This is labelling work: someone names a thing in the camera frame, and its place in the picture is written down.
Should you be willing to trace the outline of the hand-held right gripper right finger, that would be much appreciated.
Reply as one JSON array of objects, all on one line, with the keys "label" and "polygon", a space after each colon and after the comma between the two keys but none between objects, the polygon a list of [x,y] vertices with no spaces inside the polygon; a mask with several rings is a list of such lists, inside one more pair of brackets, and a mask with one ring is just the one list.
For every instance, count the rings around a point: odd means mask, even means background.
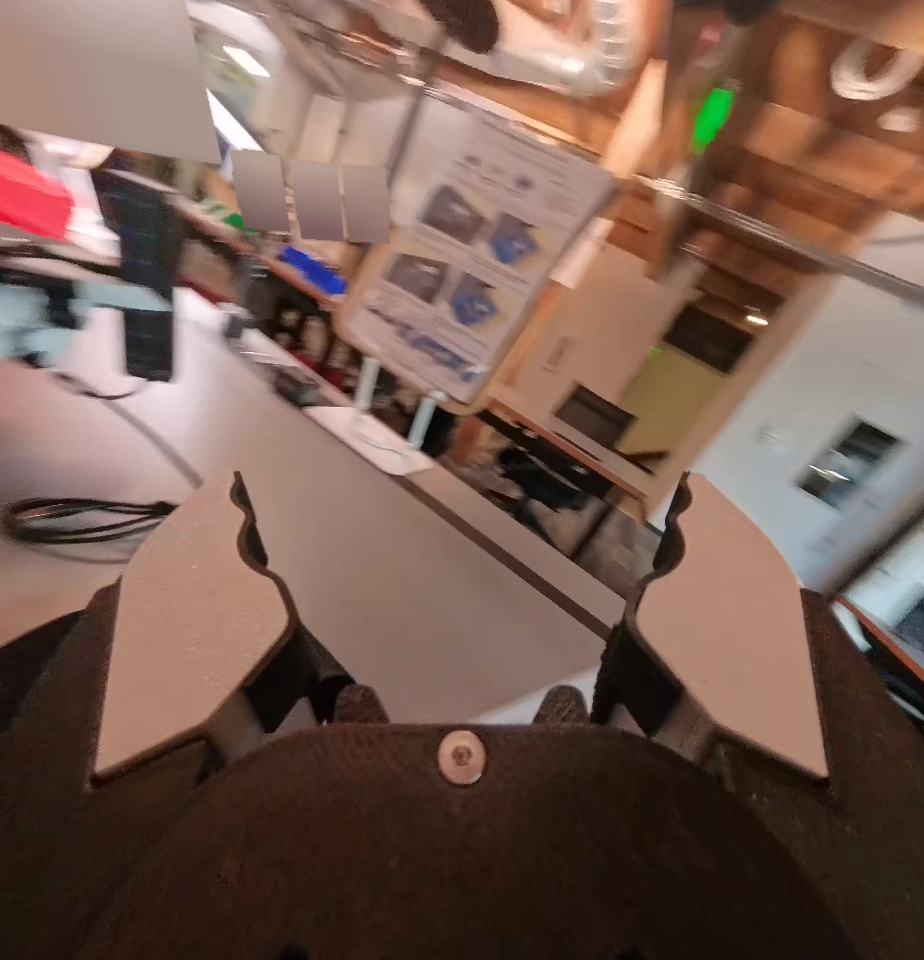
[{"label": "hand-held right gripper right finger", "polygon": [[812,782],[829,778],[801,584],[772,540],[717,486],[684,475],[672,518],[684,554],[626,606],[638,646],[678,688],[644,736],[695,763],[731,743]]}]

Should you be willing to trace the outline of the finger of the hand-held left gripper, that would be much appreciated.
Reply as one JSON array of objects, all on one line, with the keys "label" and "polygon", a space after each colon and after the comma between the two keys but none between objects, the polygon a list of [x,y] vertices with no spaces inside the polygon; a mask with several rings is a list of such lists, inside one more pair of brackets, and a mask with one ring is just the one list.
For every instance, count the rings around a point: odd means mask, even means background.
[{"label": "finger of the hand-held left gripper", "polygon": [[115,282],[111,277],[73,280],[74,299],[91,308],[115,309],[122,312],[171,314],[171,301],[147,287]]}]

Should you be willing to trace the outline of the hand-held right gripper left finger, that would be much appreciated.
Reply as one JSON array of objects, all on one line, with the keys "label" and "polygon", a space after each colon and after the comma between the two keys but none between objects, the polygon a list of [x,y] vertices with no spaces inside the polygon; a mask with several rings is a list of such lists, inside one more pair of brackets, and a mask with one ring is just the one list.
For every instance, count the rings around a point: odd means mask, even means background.
[{"label": "hand-held right gripper left finger", "polygon": [[298,701],[298,614],[268,567],[240,472],[207,480],[118,583],[97,778],[195,744],[224,765],[264,746]]}]

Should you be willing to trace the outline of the black usb hub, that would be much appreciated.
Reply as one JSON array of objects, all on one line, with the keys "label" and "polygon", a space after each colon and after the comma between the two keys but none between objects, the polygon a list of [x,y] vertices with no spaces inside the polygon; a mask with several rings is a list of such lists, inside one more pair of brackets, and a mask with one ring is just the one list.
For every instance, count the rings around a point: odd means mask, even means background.
[{"label": "black usb hub", "polygon": [[175,377],[175,287],[182,229],[173,191],[138,174],[117,172],[118,226],[125,281],[145,287],[164,305],[123,312],[129,376],[169,383]]}]

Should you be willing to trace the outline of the red plastic bin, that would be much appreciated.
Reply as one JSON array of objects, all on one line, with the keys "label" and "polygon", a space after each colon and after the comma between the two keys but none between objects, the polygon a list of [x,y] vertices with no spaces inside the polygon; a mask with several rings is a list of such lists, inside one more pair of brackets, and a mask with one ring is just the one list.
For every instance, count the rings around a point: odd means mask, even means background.
[{"label": "red plastic bin", "polygon": [[0,150],[0,224],[64,241],[74,199],[59,180]]}]

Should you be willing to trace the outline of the blue plastic bin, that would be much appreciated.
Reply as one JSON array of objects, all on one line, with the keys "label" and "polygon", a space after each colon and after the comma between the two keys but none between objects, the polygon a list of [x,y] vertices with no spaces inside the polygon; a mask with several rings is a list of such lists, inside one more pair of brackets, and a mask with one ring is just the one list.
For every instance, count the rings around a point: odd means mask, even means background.
[{"label": "blue plastic bin", "polygon": [[348,293],[348,281],[336,268],[310,256],[295,246],[283,246],[277,255],[277,259],[294,269],[304,278],[306,283],[327,297],[340,298]]}]

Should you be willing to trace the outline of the booth window with sign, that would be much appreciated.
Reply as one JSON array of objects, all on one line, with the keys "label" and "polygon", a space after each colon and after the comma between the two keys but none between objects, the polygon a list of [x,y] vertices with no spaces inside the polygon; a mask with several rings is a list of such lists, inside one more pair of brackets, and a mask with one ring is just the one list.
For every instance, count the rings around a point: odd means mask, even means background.
[{"label": "booth window with sign", "polygon": [[797,488],[841,511],[905,444],[895,434],[856,417],[811,459]]}]

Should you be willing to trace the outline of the white poster stand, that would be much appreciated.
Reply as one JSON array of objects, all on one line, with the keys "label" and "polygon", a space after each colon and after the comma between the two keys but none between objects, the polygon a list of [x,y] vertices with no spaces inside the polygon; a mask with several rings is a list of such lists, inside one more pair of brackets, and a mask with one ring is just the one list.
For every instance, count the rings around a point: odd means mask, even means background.
[{"label": "white poster stand", "polygon": [[383,474],[405,478],[426,473],[435,462],[423,453],[422,446],[435,409],[448,397],[439,390],[424,394],[404,438],[370,412],[380,370],[377,359],[363,359],[353,406],[313,406],[303,412]]}]

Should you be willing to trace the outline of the instruction poster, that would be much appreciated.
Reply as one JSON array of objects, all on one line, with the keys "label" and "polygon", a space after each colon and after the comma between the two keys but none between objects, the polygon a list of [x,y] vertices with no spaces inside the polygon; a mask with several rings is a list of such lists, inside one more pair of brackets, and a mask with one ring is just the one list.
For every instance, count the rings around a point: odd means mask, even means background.
[{"label": "instruction poster", "polygon": [[415,389],[473,410],[619,181],[502,118],[476,114],[460,127],[408,222],[365,262],[335,326]]}]

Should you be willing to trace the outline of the green exit sign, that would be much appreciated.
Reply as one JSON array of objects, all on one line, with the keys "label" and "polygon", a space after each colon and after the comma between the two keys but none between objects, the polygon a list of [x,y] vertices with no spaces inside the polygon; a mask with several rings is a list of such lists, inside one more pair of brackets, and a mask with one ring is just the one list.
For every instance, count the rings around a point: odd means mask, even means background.
[{"label": "green exit sign", "polygon": [[733,112],[738,90],[736,83],[726,80],[714,86],[701,100],[689,142],[692,157],[702,157],[718,138]]}]

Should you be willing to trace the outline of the silver air duct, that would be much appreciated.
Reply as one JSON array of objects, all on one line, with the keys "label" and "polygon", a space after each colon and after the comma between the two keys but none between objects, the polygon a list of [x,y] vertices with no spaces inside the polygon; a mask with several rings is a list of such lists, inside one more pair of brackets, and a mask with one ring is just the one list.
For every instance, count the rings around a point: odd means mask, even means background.
[{"label": "silver air duct", "polygon": [[571,40],[513,2],[497,2],[499,41],[490,54],[497,77],[589,98],[619,89],[648,53],[648,4],[583,2],[588,36]]}]

